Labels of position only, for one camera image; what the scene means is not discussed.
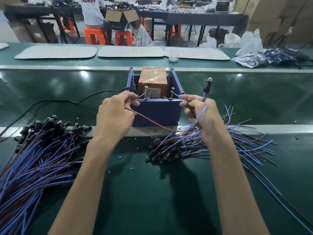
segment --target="forearm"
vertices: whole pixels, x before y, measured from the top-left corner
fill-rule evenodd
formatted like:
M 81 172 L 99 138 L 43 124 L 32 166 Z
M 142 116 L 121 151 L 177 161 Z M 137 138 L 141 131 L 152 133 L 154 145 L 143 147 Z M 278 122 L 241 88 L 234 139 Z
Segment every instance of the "forearm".
M 205 143 L 211 157 L 223 235 L 268 235 L 236 147 L 222 121 Z
M 84 161 L 48 235 L 91 235 L 112 148 L 88 145 Z

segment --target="orange box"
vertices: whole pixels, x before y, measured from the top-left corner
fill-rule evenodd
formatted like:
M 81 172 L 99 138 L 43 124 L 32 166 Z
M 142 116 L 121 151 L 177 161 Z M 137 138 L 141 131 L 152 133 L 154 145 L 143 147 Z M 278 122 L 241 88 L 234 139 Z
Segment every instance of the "orange box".
M 165 68 L 143 67 L 138 81 L 138 89 L 143 94 L 147 88 L 147 97 L 162 98 L 167 93 Z

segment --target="hand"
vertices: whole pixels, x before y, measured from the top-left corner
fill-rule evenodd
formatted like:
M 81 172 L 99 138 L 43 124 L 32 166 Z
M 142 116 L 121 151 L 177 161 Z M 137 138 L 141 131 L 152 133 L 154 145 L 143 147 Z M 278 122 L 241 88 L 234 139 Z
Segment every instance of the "hand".
M 124 91 L 111 98 L 103 100 L 97 114 L 97 124 L 93 138 L 97 144 L 109 141 L 114 147 L 129 132 L 135 118 L 135 113 L 125 108 L 131 105 L 139 106 L 138 96 Z
M 199 117 L 197 126 L 200 129 L 202 140 L 207 143 L 208 136 L 210 135 L 210 132 L 214 130 L 217 126 L 218 127 L 224 127 L 224 122 L 218 112 L 218 109 L 216 107 L 216 103 L 214 100 L 206 98 L 205 102 L 202 102 L 202 97 L 198 95 L 188 95 L 183 94 L 180 95 L 181 98 L 184 98 L 185 100 L 189 101 L 189 106 L 195 108 L 195 114 L 198 116 L 204 108 L 208 104 L 208 108 L 203 114 Z M 186 115 L 191 115 L 192 112 L 188 107 L 188 103 L 186 101 L 182 101 L 180 104 L 182 107 L 186 107 L 184 110 Z M 194 116 L 191 116 L 189 118 L 189 121 L 193 123 L 195 120 Z

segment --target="label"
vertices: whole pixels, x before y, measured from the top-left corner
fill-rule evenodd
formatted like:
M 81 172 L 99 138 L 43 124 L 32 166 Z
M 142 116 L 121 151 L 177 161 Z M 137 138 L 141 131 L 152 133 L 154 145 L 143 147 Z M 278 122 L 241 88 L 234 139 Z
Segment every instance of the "label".
M 161 96 L 161 89 L 160 88 L 148 88 L 147 89 L 147 97 L 151 98 L 160 98 Z

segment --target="red writing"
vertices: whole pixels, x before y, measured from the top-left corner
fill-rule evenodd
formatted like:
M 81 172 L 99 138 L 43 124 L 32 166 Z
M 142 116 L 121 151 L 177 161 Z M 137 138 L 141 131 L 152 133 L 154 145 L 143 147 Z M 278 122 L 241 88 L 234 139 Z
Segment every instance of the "red writing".
M 95 3 L 95 2 L 96 2 L 96 0 L 81 0 L 81 2 Z

